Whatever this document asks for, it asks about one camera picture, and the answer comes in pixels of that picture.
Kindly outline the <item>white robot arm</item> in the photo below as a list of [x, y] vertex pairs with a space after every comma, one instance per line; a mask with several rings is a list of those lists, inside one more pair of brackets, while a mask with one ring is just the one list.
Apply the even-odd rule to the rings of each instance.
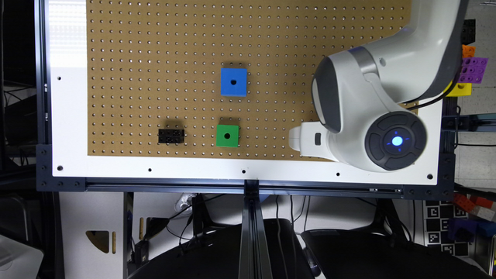
[[466, 1], [414, 1], [409, 23], [393, 36], [324, 58], [312, 79], [319, 117], [289, 132], [289, 145], [371, 172], [411, 166], [427, 129], [407, 102], [440, 96], [457, 80]]

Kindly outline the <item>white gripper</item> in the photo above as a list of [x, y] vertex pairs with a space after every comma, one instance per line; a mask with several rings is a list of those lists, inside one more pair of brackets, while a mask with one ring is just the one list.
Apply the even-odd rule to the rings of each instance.
[[337, 161], [329, 148], [331, 132], [321, 122], [303, 122], [289, 131], [289, 146], [303, 157]]

